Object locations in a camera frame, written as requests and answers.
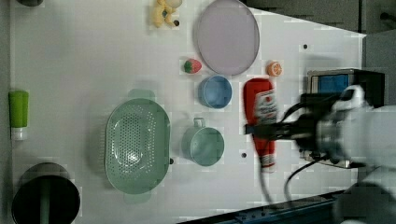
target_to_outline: white table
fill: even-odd
[[[14,184],[42,161],[63,165],[81,193],[75,223],[176,223],[267,204],[253,143],[242,132],[244,83],[263,77],[269,60],[280,60],[284,74],[273,81],[283,112],[297,103],[307,70],[361,67],[362,35],[252,9],[261,31],[259,56],[244,74],[228,77],[232,102],[213,110],[198,104],[194,90],[214,73],[206,67],[195,76],[181,70],[187,58],[199,59],[193,27],[211,0],[185,1],[173,31],[149,24],[151,1],[46,0],[36,8],[11,2],[11,86],[31,94],[29,139],[13,148]],[[137,198],[112,188],[103,166],[106,120],[134,88],[155,91],[167,111],[175,159],[164,181]],[[178,156],[194,116],[224,135],[224,155],[209,168]],[[265,178],[278,203],[285,201],[285,178],[306,163],[297,149],[292,142],[276,143],[277,170]],[[345,189],[355,180],[355,171],[317,164],[298,175],[290,191],[293,199],[303,198]]]

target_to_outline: green cup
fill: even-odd
[[[194,119],[194,126],[184,133],[181,145],[185,157],[202,166],[215,164],[224,152],[221,133],[206,127],[203,118]]]

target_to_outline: black bin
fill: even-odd
[[[53,168],[56,165],[54,163],[37,165],[38,170],[41,167],[39,173],[44,175],[35,176],[22,184],[12,202],[11,212],[15,223],[70,224],[76,218],[80,205],[76,186],[64,176],[54,175],[53,172],[48,171],[42,172],[42,167]]]

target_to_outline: purple plate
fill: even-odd
[[[217,0],[205,10],[197,31],[198,48],[213,71],[238,75],[256,60],[260,33],[251,11],[238,0]]]

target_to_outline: blue bowl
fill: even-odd
[[[213,76],[204,79],[198,87],[198,98],[202,105],[221,109],[230,103],[233,88],[227,78]]]

